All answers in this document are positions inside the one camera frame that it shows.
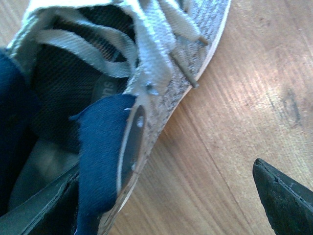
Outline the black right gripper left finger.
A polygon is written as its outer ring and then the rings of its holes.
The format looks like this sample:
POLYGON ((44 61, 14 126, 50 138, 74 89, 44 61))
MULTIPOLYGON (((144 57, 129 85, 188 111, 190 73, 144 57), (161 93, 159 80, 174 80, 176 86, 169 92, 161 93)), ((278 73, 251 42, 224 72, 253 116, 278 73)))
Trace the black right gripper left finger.
POLYGON ((77 227, 79 166, 0 218, 2 235, 72 235, 77 227))

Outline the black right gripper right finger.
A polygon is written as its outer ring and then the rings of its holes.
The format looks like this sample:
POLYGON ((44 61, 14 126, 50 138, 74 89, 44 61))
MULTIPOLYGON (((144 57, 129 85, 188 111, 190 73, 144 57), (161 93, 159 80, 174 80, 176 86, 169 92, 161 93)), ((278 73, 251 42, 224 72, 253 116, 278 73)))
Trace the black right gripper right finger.
POLYGON ((313 233, 313 192, 264 160, 252 174, 268 221, 277 235, 313 233))

